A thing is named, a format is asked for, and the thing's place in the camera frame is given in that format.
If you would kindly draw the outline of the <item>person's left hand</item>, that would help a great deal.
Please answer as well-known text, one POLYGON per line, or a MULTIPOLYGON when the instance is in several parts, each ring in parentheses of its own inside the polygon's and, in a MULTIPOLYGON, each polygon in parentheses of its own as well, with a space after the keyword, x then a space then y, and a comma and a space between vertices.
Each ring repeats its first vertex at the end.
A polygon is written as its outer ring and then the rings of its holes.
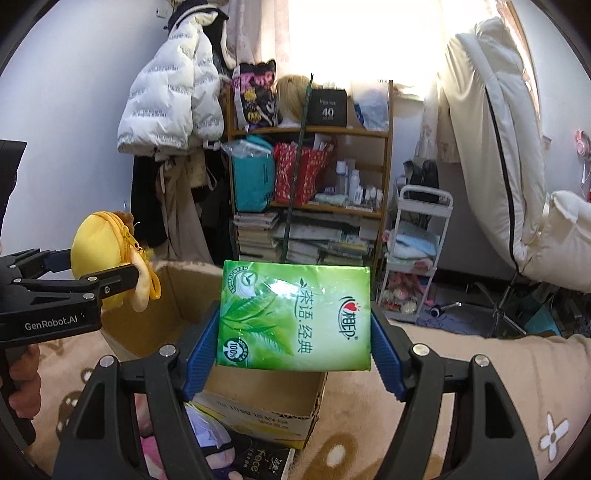
POLYGON ((37 344, 27 347, 23 355, 10 367, 10 378, 18 383, 18 389, 8 402, 17 416, 33 419, 41 408, 41 378, 38 373, 40 350, 37 344))

